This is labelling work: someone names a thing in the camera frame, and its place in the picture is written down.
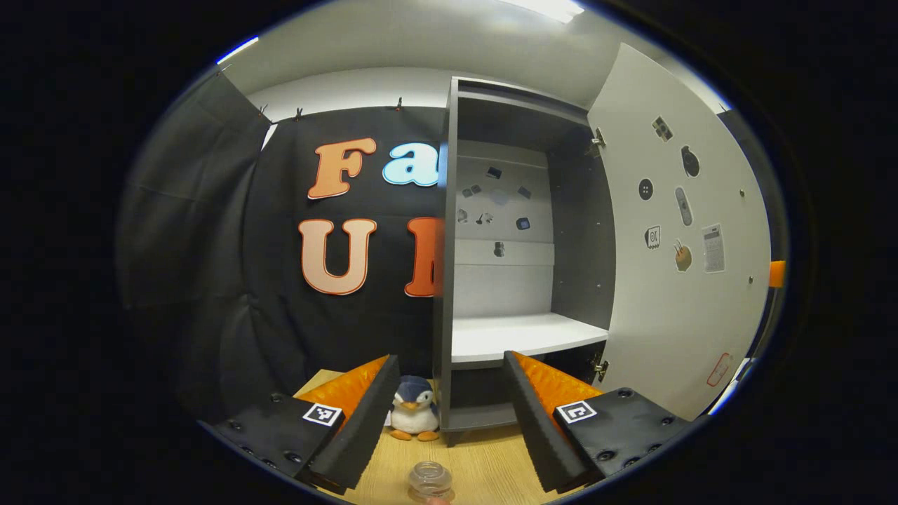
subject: wooden table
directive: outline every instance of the wooden table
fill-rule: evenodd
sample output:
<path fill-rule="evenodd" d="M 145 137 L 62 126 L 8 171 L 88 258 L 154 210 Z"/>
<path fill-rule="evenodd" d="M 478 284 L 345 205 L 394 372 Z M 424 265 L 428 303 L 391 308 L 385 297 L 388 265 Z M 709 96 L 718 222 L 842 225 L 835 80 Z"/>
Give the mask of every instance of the wooden table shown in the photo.
<path fill-rule="evenodd" d="M 305 393 L 340 372 L 319 370 L 298 393 Z M 544 492 L 517 425 L 467 433 L 449 448 L 443 437 L 432 442 L 404 441 L 383 428 L 371 461 L 356 489 L 337 496 L 352 503 L 386 505 L 414 501 L 409 497 L 409 471 L 420 461 L 436 461 L 453 477 L 453 505 L 535 505 L 556 500 L 582 488 L 558 494 Z"/>

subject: white ceiling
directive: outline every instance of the white ceiling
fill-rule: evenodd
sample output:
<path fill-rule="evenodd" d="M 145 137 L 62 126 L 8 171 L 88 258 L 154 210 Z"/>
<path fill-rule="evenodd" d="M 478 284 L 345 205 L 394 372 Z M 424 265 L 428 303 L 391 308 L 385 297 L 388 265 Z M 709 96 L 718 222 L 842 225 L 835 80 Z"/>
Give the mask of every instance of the white ceiling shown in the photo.
<path fill-rule="evenodd" d="M 244 94 L 309 75 L 412 66 L 488 75 L 588 107 L 621 42 L 665 54 L 589 10 L 562 24 L 497 0 L 336 0 L 261 33 L 222 66 Z"/>

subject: blue letter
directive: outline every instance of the blue letter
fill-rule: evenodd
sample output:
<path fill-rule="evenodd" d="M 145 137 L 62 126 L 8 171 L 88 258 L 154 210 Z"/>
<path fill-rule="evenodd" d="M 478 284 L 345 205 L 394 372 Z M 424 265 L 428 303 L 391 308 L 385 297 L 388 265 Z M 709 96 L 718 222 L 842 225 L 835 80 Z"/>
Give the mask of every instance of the blue letter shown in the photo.
<path fill-rule="evenodd" d="M 403 158 L 412 153 L 411 158 Z M 436 149 L 427 144 L 402 144 L 390 151 L 390 157 L 398 158 L 383 167 L 383 178 L 390 184 L 408 184 L 414 182 L 418 186 L 436 184 Z"/>

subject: stuffed penguin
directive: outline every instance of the stuffed penguin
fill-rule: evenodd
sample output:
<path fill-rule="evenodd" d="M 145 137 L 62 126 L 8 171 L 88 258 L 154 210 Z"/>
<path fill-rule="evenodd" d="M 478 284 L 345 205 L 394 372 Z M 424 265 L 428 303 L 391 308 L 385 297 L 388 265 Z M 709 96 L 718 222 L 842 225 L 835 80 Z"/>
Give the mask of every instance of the stuffed penguin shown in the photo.
<path fill-rule="evenodd" d="M 434 389 L 423 377 L 402 376 L 399 389 L 393 396 L 390 434 L 399 440 L 411 440 L 418 435 L 418 440 L 429 442 L 439 439 L 435 430 L 440 425 L 436 417 L 436 405 L 433 403 Z"/>

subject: ceiling light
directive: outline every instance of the ceiling light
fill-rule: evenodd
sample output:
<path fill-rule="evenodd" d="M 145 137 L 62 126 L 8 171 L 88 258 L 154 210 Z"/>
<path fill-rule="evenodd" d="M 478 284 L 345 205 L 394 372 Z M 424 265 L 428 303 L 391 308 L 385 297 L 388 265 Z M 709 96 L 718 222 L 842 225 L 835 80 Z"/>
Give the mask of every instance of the ceiling light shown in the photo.
<path fill-rule="evenodd" d="M 574 16 L 583 12 L 582 7 L 570 0 L 499 0 L 499 2 L 517 5 L 560 22 L 570 22 Z"/>
<path fill-rule="evenodd" d="M 244 42 L 239 48 L 237 48 L 237 49 L 235 49 L 235 50 L 229 52 L 229 53 L 227 54 L 226 57 L 219 59 L 219 60 L 216 62 L 216 65 L 220 65 L 221 62 L 223 62 L 223 61 L 225 61 L 226 59 L 230 58 L 231 56 L 233 56 L 233 55 L 239 53 L 240 51 L 242 51 L 242 50 L 248 48 L 248 47 L 251 46 L 252 44 L 256 43 L 258 40 L 259 40 L 259 37 L 253 37 L 252 39 L 247 40 L 247 41 Z"/>

